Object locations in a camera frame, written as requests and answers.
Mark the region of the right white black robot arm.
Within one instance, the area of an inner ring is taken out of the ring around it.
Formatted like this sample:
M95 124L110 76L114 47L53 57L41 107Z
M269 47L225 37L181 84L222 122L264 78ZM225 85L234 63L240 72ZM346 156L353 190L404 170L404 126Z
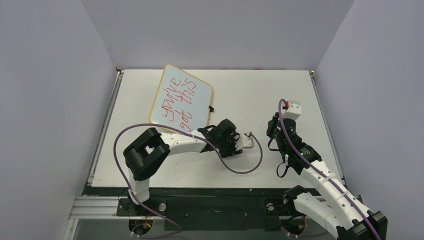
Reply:
M354 196L337 178L318 152L297 135L296 122L275 113L268 122L267 136L277 144L286 169L293 169L323 197L323 201L301 185L287 190L282 207L289 214L305 215L336 240L385 240L388 220Z

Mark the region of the yellow framed whiteboard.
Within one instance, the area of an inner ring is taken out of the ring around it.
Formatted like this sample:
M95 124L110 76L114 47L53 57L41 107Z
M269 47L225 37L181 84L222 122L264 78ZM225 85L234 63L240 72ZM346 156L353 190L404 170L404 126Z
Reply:
M172 64L162 72L148 120L191 132L208 125L213 87Z

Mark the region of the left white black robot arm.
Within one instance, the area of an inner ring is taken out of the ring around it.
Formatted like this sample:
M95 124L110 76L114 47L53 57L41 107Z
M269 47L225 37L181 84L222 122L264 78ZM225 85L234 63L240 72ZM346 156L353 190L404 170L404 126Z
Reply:
M236 131L236 126L224 119L218 125L208 125L181 133L161 133L150 127L137 137L124 151L123 156L129 174L129 208L136 215L148 212L150 205L150 178L159 170L165 159L184 153L218 151L225 159L239 155L250 147Z

